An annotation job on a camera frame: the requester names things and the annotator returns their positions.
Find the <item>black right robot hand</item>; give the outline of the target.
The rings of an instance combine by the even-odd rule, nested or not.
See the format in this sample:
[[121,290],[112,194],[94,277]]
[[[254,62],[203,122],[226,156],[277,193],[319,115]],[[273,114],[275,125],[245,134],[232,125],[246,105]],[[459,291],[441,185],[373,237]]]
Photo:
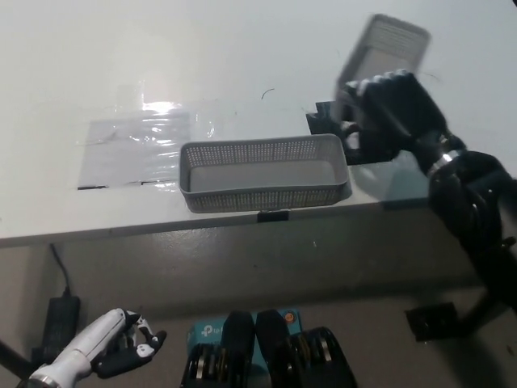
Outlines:
[[443,113],[408,70],[347,82],[336,100],[356,110],[345,133],[357,135],[355,156],[362,164],[393,160],[401,151],[429,164],[450,142]]

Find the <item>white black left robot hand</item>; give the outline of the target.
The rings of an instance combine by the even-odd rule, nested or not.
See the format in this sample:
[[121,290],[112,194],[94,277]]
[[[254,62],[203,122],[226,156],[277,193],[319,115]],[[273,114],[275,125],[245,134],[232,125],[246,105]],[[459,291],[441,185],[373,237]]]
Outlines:
[[52,363],[32,373],[25,386],[66,388],[93,373],[101,379],[119,376],[148,364],[166,337],[141,314],[110,310],[76,335]]

